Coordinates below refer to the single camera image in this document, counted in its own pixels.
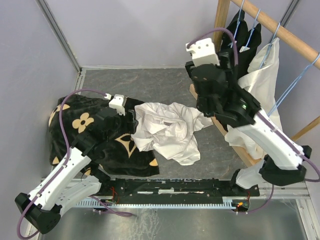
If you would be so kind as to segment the blue wire hanger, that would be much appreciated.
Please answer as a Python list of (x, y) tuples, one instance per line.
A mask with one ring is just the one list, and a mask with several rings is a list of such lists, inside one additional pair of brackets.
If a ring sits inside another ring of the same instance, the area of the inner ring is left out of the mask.
[(306, 72), (315, 65), (315, 63), (320, 58), (320, 54), (318, 53), (316, 58), (312, 63), (307, 65), (303, 71), (291, 82), (291, 84), (287, 87), (287, 89), (281, 94), (281, 96), (278, 98), (278, 100), (275, 102), (271, 110), (268, 112), (268, 116), (270, 117), (271, 114), (278, 109), (278, 107), (281, 105), (281, 103), (285, 100), (285, 98), (289, 95), (289, 93), (293, 90), (293, 88), (297, 85), (297, 83), (301, 80), (301, 78), (306, 74)]

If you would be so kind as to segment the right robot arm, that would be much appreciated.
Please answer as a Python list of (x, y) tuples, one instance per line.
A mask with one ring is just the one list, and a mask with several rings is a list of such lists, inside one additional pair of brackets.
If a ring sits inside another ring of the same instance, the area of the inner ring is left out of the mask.
[(290, 140), (267, 116), (259, 101), (236, 80), (238, 64), (224, 68), (214, 50), (189, 49), (192, 60), (185, 64), (197, 93), (197, 109), (205, 117), (215, 117), (251, 138), (265, 151), (261, 161), (235, 174), (229, 183), (231, 193), (242, 195), (266, 181), (287, 186), (306, 180), (309, 146)]

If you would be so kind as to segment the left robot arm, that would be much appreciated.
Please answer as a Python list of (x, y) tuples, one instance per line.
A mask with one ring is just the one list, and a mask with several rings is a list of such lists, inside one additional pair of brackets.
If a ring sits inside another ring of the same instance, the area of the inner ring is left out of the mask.
[(20, 219), (47, 234), (73, 206), (96, 193), (106, 195), (111, 178), (95, 165), (108, 142), (120, 133), (134, 134), (138, 121), (134, 110), (118, 113), (107, 108), (94, 117), (97, 126), (78, 134), (54, 170), (29, 193), (19, 193), (15, 203)]

